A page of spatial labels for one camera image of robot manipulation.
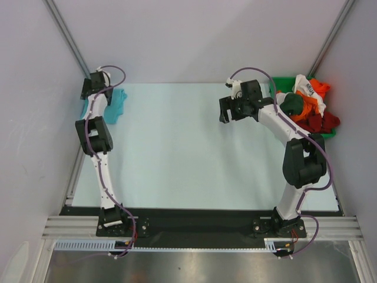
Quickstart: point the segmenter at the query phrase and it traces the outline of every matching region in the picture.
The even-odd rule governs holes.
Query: teal cloth
[[[120,115],[123,114],[123,105],[124,100],[127,98],[124,89],[116,88],[113,90],[113,97],[111,99],[111,104],[106,106],[104,111],[104,120],[106,124],[116,124]],[[82,114],[80,119],[84,118],[85,113],[87,112],[88,108],[88,100],[85,99],[84,109],[82,110]]]

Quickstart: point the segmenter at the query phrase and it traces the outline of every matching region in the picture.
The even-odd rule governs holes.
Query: clothing pile
[[[304,75],[297,75],[293,92],[277,93],[276,100],[285,115],[304,130],[329,134],[340,125],[338,117],[325,111],[323,100],[330,88],[315,78],[308,81]]]

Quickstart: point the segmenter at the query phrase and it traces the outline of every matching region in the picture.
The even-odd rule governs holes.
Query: dark red cloth
[[[340,125],[340,120],[330,112],[325,111],[323,117],[320,114],[315,114],[307,120],[298,121],[296,124],[311,133],[330,134],[333,128]]]

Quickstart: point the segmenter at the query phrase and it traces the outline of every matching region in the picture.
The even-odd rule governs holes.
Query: white cloth
[[[287,93],[277,93],[276,94],[277,105],[281,105],[284,102],[286,96],[287,96]]]
[[[323,103],[322,97],[319,96],[318,93],[316,93],[310,84],[310,82],[307,80],[307,78],[304,75],[297,75],[296,76],[296,82],[295,86],[293,87],[293,92],[296,93],[296,91],[299,90],[301,93],[305,96],[313,97],[317,99],[318,101],[318,110],[320,112],[320,115],[323,117],[323,112],[326,109],[326,104]]]

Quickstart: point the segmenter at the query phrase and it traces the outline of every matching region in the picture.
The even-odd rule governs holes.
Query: dark green cloth
[[[304,108],[304,99],[295,93],[287,93],[284,102],[280,105],[280,109],[285,115],[300,115]]]

